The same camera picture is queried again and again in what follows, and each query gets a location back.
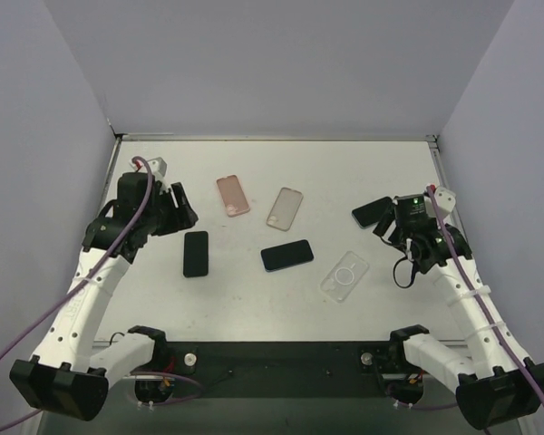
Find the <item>teal phone black screen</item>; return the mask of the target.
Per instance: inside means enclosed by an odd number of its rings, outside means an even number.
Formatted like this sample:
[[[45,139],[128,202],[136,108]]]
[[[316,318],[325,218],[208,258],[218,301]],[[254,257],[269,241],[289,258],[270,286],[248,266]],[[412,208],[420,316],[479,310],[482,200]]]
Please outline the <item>teal phone black screen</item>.
[[[368,204],[352,210],[351,214],[360,228],[376,225],[392,204],[390,197],[376,199]]]

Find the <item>pink phone case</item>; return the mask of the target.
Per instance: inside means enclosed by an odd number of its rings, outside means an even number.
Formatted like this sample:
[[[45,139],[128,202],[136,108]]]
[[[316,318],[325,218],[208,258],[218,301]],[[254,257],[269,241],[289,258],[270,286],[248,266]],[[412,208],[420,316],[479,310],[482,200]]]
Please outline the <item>pink phone case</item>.
[[[250,211],[250,205],[236,175],[217,179],[216,184],[229,218],[238,217]]]

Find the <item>blue phone black screen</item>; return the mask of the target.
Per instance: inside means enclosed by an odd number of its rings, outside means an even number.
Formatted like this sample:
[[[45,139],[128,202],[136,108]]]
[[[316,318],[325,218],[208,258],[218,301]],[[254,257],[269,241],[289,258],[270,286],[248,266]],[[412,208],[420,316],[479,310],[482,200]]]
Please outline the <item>blue phone black screen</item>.
[[[267,272],[300,266],[315,259],[312,248],[305,239],[265,248],[260,251],[260,256]]]

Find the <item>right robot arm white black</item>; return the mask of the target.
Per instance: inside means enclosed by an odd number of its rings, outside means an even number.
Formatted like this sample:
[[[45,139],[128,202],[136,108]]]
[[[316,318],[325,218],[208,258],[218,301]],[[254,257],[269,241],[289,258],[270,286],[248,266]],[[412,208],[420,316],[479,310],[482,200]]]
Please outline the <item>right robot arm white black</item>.
[[[429,373],[454,393],[474,429],[487,430],[544,410],[544,362],[534,362],[514,338],[481,281],[465,236],[447,223],[455,204],[445,188],[396,197],[374,234],[403,253],[413,275],[424,276],[440,293],[470,354],[460,356],[414,325],[391,332],[391,358]]]

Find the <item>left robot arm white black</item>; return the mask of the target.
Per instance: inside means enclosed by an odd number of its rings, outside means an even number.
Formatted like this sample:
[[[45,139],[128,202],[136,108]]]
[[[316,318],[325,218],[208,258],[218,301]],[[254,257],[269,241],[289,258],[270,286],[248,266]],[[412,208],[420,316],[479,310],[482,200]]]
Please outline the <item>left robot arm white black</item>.
[[[44,339],[9,373],[29,406],[81,421],[94,419],[111,387],[143,368],[160,372],[174,363],[166,334],[133,326],[116,344],[94,353],[92,345],[112,295],[149,237],[192,228],[198,216],[180,183],[166,186],[147,172],[127,172],[87,227],[75,285],[56,309]]]

